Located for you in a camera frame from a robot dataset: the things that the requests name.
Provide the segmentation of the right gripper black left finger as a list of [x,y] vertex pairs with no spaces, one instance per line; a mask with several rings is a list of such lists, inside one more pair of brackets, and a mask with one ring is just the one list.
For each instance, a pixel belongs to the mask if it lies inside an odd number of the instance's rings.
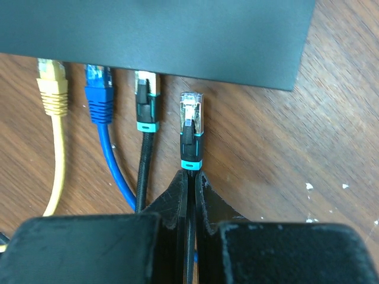
[[138,214],[36,217],[1,255],[2,283],[185,283],[188,179]]

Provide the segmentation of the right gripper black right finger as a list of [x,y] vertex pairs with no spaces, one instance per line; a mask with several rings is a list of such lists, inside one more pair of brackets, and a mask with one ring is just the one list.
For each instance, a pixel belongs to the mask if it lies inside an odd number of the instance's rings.
[[336,223],[250,221],[195,180],[200,283],[377,283],[362,238]]

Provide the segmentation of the black network switch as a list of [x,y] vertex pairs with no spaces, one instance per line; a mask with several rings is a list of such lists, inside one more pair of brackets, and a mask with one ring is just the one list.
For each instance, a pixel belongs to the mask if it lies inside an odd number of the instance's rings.
[[1,52],[290,91],[314,1],[2,1]]

